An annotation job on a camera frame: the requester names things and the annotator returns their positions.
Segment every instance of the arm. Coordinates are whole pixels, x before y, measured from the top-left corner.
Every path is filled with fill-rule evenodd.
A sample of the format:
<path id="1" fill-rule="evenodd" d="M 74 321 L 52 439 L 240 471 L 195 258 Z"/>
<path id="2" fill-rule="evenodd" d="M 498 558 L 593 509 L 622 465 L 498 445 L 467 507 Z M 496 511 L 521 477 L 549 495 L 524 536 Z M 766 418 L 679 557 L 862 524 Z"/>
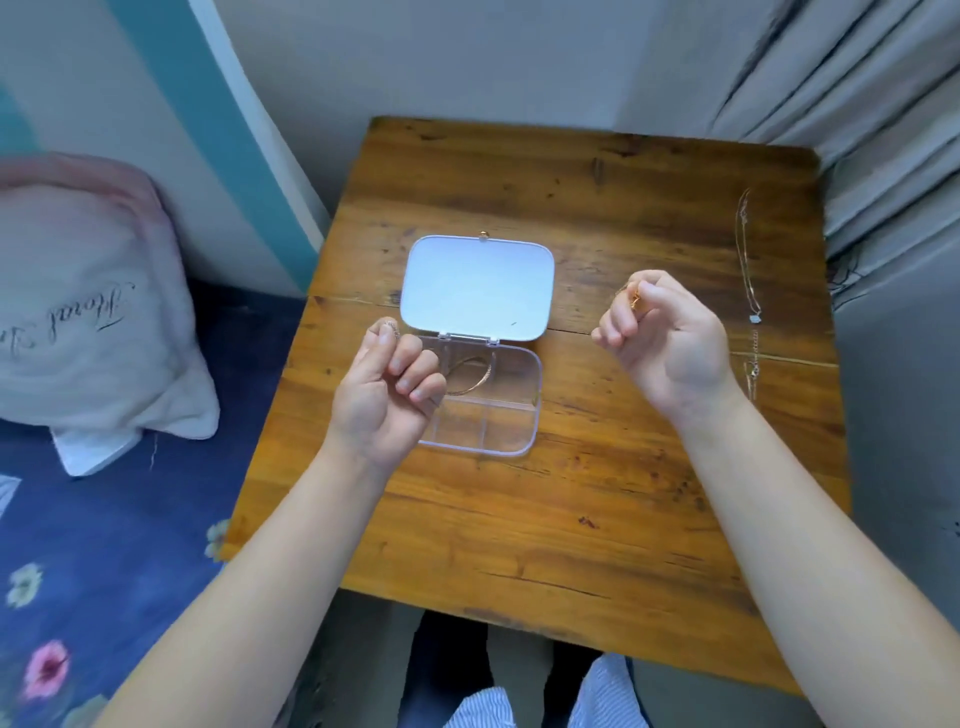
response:
<path id="1" fill-rule="evenodd" d="M 392 319 L 368 330 L 313 463 L 137 666 L 99 728 L 273 724 L 388 478 L 444 395 L 437 356 L 421 349 L 416 336 L 397 341 Z"/>
<path id="2" fill-rule="evenodd" d="M 630 308 L 634 295 L 644 310 Z M 593 339 L 677 428 L 751 594 L 824 722 L 956 725 L 960 636 L 746 400 L 716 316 L 665 273 L 643 271 Z"/>

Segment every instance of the person's left arm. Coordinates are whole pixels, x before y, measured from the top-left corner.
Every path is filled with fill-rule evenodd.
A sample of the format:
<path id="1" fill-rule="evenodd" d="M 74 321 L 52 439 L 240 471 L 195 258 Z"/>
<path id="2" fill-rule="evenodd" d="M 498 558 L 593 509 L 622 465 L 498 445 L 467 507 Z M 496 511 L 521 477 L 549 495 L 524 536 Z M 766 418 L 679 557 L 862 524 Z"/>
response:
<path id="1" fill-rule="evenodd" d="M 250 542 L 174 622 L 98 728 L 272 725 L 387 479 L 446 389 L 396 322 L 368 329 L 324 445 Z"/>

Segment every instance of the teal stripe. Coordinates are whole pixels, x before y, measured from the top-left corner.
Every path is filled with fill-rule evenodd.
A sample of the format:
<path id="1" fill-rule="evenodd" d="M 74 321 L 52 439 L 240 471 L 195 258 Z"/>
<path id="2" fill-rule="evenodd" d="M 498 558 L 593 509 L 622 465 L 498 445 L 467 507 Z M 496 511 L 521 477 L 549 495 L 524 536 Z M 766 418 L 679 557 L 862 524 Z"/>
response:
<path id="1" fill-rule="evenodd" d="M 300 290 L 317 266 L 186 0 L 106 0 L 221 184 Z"/>
<path id="2" fill-rule="evenodd" d="M 0 84 L 0 155 L 29 155 L 39 151 L 30 123 L 7 87 Z"/>

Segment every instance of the hand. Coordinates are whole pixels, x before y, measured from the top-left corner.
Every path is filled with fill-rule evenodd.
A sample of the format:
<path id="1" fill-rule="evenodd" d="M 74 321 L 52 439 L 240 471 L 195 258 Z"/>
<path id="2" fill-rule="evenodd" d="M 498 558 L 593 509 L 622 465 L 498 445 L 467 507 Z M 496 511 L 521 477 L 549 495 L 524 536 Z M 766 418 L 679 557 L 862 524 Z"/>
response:
<path id="1" fill-rule="evenodd" d="M 437 355 L 418 336 L 400 337 L 394 319 L 379 319 L 337 387 L 324 449 L 357 458 L 386 483 L 445 393 Z"/>
<path id="2" fill-rule="evenodd" d="M 663 271 L 630 276 L 591 338 L 616 355 L 647 400 L 680 431 L 704 418 L 722 418 L 744 400 L 720 319 Z"/>

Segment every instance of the open jewelry box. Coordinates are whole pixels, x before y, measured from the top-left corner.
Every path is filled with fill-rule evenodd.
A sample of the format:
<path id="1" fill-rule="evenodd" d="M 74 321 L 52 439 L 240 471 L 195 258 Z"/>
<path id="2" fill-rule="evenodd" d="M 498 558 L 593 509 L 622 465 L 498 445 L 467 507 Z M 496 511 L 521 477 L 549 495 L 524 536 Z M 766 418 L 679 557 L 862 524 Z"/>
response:
<path id="1" fill-rule="evenodd" d="M 553 255 L 517 240 L 427 235 L 410 249 L 400 318 L 436 331 L 423 346 L 440 358 L 447 395 L 425 445 L 489 455 L 522 455 L 540 420 L 543 367 L 529 349 L 546 331 Z"/>

